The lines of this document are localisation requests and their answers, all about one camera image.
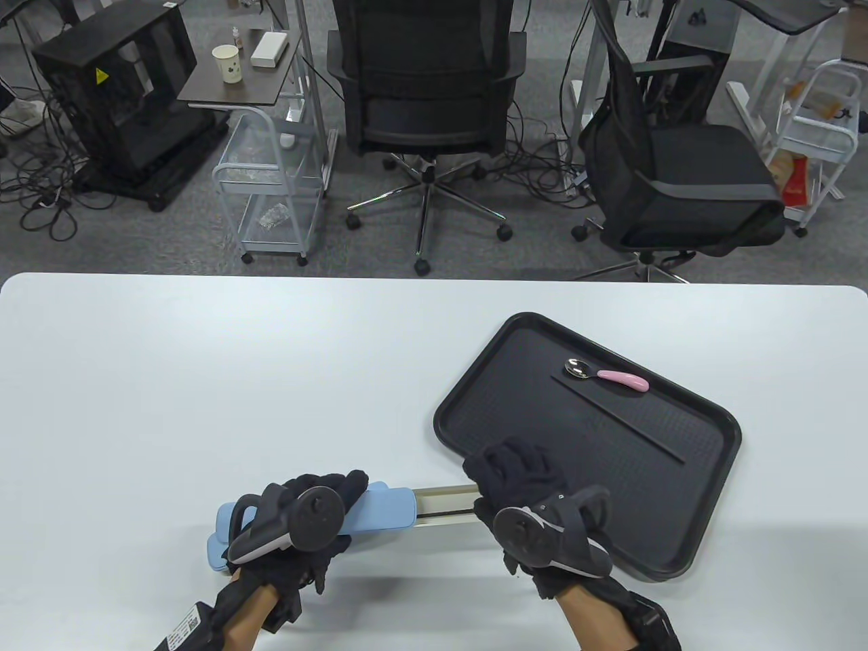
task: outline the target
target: pink spoon handle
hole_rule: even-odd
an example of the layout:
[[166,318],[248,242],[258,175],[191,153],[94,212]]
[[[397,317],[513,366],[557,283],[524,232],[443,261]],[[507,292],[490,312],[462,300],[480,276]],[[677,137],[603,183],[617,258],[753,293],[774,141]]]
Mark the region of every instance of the pink spoon handle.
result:
[[630,373],[622,373],[620,371],[600,371],[597,373],[600,379],[607,379],[609,382],[617,382],[619,385],[628,386],[634,391],[645,393],[651,388],[646,379],[640,378],[638,375]]

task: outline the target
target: paper cup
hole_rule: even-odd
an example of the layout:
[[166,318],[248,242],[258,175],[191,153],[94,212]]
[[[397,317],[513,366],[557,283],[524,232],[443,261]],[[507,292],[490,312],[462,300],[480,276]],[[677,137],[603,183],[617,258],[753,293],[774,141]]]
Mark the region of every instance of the paper cup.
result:
[[234,45],[218,45],[211,50],[211,56],[220,68],[224,83],[241,81],[241,59],[238,56],[238,48]]

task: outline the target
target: white rolling cart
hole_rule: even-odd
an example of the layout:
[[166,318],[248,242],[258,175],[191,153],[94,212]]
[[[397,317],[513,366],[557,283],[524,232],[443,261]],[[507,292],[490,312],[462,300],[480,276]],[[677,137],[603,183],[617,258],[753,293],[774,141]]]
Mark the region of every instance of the white rolling cart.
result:
[[[862,82],[857,72],[868,70],[864,64],[833,59],[820,64],[807,78],[799,96],[790,100],[785,83],[781,90],[778,120],[772,135],[772,148],[766,164],[781,150],[803,155],[811,162],[809,169],[810,204],[803,208],[788,208],[786,217],[799,225],[796,235],[807,235],[807,225],[826,196],[834,191],[835,183],[859,145],[859,110]],[[806,106],[811,93],[822,92],[841,104],[838,116],[826,120]]]
[[[241,118],[214,167],[212,180],[227,230],[241,260],[252,253],[296,253],[305,266],[326,185],[316,146],[317,130],[305,111],[306,79],[297,75],[301,92],[289,96],[290,114],[297,121],[275,121],[262,108],[231,106]],[[292,146],[281,146],[281,136]],[[233,209],[229,195],[246,196],[243,213]]]

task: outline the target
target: black tray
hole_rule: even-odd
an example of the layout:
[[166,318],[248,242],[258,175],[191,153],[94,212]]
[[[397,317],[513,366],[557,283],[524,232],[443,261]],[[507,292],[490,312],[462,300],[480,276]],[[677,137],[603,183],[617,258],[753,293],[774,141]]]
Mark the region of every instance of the black tray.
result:
[[[651,390],[571,378],[569,358]],[[553,452],[572,490],[606,486],[616,561],[654,581],[690,567],[741,444],[728,411],[532,312],[503,324],[437,408],[434,431],[463,457],[519,436]]]

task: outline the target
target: light blue object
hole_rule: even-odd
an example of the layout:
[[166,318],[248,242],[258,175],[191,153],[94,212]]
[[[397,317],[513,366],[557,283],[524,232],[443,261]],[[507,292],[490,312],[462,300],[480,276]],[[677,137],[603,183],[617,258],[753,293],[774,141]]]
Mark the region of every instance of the light blue object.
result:
[[[228,502],[217,509],[214,533],[208,537],[208,565],[215,572],[226,569],[223,558],[229,546],[229,520],[235,502]],[[246,526],[256,515],[256,508],[247,508],[242,518]],[[346,514],[340,533],[349,536],[372,534],[379,531],[400,531],[416,523],[416,494],[410,489],[391,489],[383,482],[368,485],[368,490]]]

